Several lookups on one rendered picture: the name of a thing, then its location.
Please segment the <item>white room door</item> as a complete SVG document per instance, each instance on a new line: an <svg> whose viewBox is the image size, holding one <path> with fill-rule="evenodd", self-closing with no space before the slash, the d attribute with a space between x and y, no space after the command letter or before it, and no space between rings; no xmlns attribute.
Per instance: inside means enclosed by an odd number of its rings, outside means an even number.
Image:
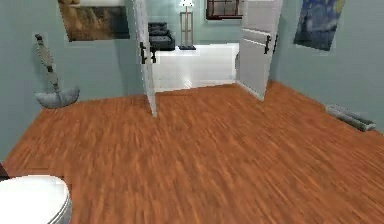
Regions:
<svg viewBox="0 0 384 224"><path fill-rule="evenodd" d="M265 54L267 35L277 35L283 0L245 0L239 42L237 83L263 101L273 54Z"/></svg>
<svg viewBox="0 0 384 224"><path fill-rule="evenodd" d="M155 86L152 70L152 52L149 41L148 17L145 0L133 0L134 15L136 18L136 34L139 48L139 60L151 114L157 116Z"/></svg>

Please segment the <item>wooden floor lamp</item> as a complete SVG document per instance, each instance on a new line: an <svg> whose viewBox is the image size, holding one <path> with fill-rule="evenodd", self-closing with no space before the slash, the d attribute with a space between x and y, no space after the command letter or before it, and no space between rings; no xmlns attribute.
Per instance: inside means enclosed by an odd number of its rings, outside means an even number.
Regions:
<svg viewBox="0 0 384 224"><path fill-rule="evenodd" d="M179 6L182 8L182 11L179 13L180 32L184 35L179 49L195 50L193 45L193 0L180 0Z"/></svg>

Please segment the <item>dark framed window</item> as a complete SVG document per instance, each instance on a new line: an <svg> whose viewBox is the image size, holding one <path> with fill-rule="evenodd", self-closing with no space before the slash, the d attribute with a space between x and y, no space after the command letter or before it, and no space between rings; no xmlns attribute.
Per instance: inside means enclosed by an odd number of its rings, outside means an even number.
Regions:
<svg viewBox="0 0 384 224"><path fill-rule="evenodd" d="M241 19L244 0L206 0L206 19Z"/></svg>

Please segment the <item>grey floor mop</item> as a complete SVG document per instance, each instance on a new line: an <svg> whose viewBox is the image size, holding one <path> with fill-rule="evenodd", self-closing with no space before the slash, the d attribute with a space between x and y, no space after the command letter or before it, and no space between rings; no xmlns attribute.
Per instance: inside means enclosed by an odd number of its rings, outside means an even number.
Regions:
<svg viewBox="0 0 384 224"><path fill-rule="evenodd" d="M42 65L47 70L47 79L52 85L51 92L36 93L36 100L41 106L47 109L58 109L74 104L80 96L80 89L78 87L64 90L60 88L59 79L54 69L54 61L50 50L45 45L43 37L40 34L36 34L35 38L37 41L38 56Z"/></svg>

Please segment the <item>grey rolled floor cloth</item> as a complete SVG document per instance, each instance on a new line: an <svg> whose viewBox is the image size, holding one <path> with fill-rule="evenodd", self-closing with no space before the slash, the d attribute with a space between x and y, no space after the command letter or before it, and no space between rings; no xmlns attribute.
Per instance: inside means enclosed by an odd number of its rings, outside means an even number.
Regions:
<svg viewBox="0 0 384 224"><path fill-rule="evenodd" d="M362 132L372 131L376 128L374 121L366 119L340 105L328 104L325 106L325 111Z"/></svg>

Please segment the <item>white round toilet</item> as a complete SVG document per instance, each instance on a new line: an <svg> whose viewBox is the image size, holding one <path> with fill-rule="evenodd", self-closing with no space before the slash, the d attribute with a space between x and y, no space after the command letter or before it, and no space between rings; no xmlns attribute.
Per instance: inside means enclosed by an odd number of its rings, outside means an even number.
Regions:
<svg viewBox="0 0 384 224"><path fill-rule="evenodd" d="M0 224L70 224L72 200L67 184L51 175L0 181Z"/></svg>

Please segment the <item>brown framed wall picture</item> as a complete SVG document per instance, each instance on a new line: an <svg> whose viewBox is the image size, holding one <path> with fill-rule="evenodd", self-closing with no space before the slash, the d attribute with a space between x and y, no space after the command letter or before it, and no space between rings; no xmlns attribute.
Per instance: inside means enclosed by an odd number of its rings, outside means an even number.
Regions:
<svg viewBox="0 0 384 224"><path fill-rule="evenodd" d="M129 39L125 0L57 0L70 42Z"/></svg>

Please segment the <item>blue starry wall picture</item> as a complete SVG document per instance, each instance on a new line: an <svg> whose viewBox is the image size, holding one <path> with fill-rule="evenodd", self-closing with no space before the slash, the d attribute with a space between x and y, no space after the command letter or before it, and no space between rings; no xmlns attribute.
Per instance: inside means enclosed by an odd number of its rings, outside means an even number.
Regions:
<svg viewBox="0 0 384 224"><path fill-rule="evenodd" d="M344 5L345 0L303 0L293 43L329 51Z"/></svg>

